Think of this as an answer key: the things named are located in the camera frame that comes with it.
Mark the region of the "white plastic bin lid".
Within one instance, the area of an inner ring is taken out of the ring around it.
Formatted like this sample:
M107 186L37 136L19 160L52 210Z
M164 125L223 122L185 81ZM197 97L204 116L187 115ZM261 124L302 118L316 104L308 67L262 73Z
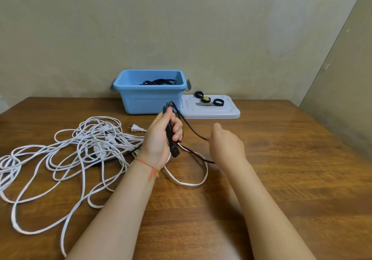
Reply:
M240 117L240 110L227 95L208 95L211 103L202 103L194 95L182 96L181 114L186 119L236 119ZM223 106L213 104L215 99L224 101Z

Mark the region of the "person's right forearm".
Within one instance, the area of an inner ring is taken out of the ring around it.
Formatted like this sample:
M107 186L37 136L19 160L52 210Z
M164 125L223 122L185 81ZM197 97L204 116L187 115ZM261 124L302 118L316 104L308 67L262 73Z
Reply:
M254 260L316 260L247 160L221 168L243 212Z

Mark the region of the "person's left forearm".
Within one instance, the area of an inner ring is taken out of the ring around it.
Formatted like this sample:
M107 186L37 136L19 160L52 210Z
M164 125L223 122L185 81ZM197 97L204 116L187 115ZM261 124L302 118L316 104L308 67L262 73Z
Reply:
M65 260L132 260L158 170L136 159Z

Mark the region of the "person's right hand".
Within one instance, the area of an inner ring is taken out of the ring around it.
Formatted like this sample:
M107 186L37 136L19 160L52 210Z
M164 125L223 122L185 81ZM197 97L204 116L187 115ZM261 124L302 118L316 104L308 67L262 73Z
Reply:
M220 137L207 141L211 158L224 172L247 162L244 144L232 132L224 129Z

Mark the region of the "person's left hand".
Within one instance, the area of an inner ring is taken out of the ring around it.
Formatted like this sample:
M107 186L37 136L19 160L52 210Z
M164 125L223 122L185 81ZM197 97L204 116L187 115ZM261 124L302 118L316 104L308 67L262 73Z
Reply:
M160 171L167 163L170 155L169 140L166 129L170 123L173 109L168 107L165 113L160 113L148 128L141 151L137 158Z

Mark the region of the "blue plastic storage bin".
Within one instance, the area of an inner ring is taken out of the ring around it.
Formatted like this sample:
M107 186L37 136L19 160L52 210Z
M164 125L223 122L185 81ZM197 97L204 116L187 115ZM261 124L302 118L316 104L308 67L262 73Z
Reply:
M110 86L122 98L125 111L131 115L157 114L167 102L182 107L184 91L191 90L179 70L123 70Z

